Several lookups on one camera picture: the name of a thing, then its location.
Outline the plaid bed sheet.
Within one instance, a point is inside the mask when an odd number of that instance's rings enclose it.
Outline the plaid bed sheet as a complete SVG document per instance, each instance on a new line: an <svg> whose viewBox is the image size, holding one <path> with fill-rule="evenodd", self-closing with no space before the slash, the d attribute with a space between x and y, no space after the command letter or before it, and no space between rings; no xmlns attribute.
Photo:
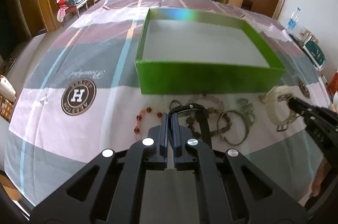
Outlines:
<svg viewBox="0 0 338 224"><path fill-rule="evenodd" d="M285 66L286 72L275 86L290 87L294 96L312 105L331 106L319 73L276 20L208 0L104 0L52 43L16 102L5 172L21 194L32 205L39 204L102 150L125 150L145 138L172 107L198 103L211 110L212 132L224 111L247 115L249 136L234 147L295 200L307 197L323 155L305 132L301 118L287 131L276 131L259 100L268 91L141 92L135 59L151 8L199 10L247 21ZM219 151L233 147L219 135L212 141Z"/></svg>

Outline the plastic water bottle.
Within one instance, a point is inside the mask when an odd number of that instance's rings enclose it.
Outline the plastic water bottle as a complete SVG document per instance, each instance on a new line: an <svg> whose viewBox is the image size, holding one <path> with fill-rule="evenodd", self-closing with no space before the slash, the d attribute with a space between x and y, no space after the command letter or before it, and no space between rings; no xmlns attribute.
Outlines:
<svg viewBox="0 0 338 224"><path fill-rule="evenodd" d="M301 11L301 8L297 7L296 10L292 13L292 15L291 15L286 27L285 27L285 30L286 30L287 33L290 34L294 30L294 28L296 27L300 11Z"/></svg>

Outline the black wrist watch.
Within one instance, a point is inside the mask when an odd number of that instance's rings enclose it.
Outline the black wrist watch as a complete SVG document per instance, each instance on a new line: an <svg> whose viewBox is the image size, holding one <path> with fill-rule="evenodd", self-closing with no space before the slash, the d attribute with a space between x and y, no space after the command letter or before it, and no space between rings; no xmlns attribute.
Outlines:
<svg viewBox="0 0 338 224"><path fill-rule="evenodd" d="M187 117L188 125L187 128L190 129L191 135L195 139L201 139L208 146L212 147L210 128L209 128L209 114L206 108L203 105L197 103L188 103L180 106L176 106L170 110L168 113L168 124L170 129L170 134L173 136L173 125L172 117L176 114L178 117ZM195 131L194 123L199 124L200 132Z"/></svg>

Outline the green cardboard box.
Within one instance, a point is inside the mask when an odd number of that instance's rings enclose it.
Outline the green cardboard box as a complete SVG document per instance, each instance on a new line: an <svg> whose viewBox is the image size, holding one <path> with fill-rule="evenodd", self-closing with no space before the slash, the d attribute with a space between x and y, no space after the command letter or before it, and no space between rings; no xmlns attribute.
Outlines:
<svg viewBox="0 0 338 224"><path fill-rule="evenodd" d="M247 21L183 8L151 8L136 53L147 95L266 92L286 72Z"/></svg>

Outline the thin metal bangle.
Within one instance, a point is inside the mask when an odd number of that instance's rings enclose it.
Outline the thin metal bangle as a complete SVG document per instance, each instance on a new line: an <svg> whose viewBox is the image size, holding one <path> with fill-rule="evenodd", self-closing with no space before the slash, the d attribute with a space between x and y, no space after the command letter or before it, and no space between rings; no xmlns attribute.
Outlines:
<svg viewBox="0 0 338 224"><path fill-rule="evenodd" d="M244 129L243 138L239 142L233 142L229 136L230 133L235 133L237 129L236 120L242 121L242 128ZM222 142L227 143L230 146L239 146L247 140L250 133L250 122L244 113L237 110L228 110L220 114L217 120L217 133Z"/></svg>

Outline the green white book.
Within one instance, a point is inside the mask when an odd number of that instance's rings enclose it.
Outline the green white book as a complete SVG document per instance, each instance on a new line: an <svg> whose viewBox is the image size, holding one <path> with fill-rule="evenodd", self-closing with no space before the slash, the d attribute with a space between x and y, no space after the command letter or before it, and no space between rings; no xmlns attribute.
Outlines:
<svg viewBox="0 0 338 224"><path fill-rule="evenodd" d="M314 41L307 41L303 45L303 50L307 56L309 56L313 66L315 66L318 71L322 71L325 66L326 59L319 45L317 45Z"/></svg>

